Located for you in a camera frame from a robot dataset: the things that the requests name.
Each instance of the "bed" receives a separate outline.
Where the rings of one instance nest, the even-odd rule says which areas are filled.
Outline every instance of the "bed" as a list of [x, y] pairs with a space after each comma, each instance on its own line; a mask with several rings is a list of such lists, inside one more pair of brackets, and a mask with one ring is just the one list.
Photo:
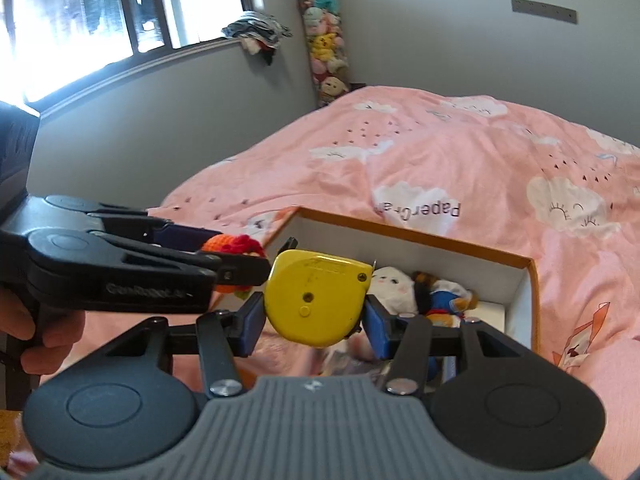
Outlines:
[[[541, 354], [606, 406], [593, 463], [613, 479], [638, 466], [639, 148], [487, 96], [371, 87], [202, 170], [152, 213], [264, 242], [296, 206], [534, 258]], [[91, 314], [74, 356], [138, 319]], [[313, 355], [270, 362], [295, 352], [273, 333], [261, 345], [258, 373], [312, 367]]]

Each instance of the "human hand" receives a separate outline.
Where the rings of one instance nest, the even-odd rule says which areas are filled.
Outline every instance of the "human hand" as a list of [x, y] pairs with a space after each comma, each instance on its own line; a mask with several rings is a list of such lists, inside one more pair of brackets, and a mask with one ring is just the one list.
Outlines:
[[[36, 326], [31, 314], [10, 290], [0, 286], [0, 332], [28, 341]], [[84, 330], [84, 311], [69, 311], [46, 326], [42, 333], [42, 346], [26, 349], [20, 356], [22, 368], [28, 374], [49, 375], [56, 372], [71, 347], [80, 341]]]

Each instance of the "gray gripper housing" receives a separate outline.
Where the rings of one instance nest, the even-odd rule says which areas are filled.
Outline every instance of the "gray gripper housing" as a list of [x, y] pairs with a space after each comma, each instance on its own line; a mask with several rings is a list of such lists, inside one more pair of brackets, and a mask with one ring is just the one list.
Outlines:
[[587, 460], [542, 472], [482, 463], [444, 439], [419, 400], [366, 376], [263, 377], [242, 396], [210, 400], [179, 444], [146, 463], [101, 472], [43, 463], [28, 479], [605, 480]]

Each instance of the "plush toy storage tube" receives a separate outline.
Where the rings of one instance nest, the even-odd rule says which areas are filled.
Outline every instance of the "plush toy storage tube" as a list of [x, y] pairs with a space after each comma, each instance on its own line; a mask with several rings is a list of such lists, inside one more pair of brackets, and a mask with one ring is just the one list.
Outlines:
[[319, 106], [326, 106], [350, 88], [349, 63], [342, 38], [338, 0], [298, 0]]

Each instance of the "window sill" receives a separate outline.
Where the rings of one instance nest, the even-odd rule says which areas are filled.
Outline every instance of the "window sill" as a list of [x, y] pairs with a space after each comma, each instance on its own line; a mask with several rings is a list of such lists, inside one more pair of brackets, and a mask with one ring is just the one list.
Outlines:
[[151, 70], [166, 63], [172, 63], [187, 56], [208, 52], [216, 48], [240, 43], [238, 39], [217, 38], [204, 41], [178, 49], [161, 47], [144, 54], [123, 59], [111, 63], [100, 70], [93, 72], [82, 79], [76, 80], [61, 89], [52, 92], [39, 101], [28, 103], [30, 107], [40, 112], [41, 120], [45, 121], [53, 115], [60, 113], [67, 106], [84, 99], [94, 92], [100, 91], [109, 85], [136, 74]]

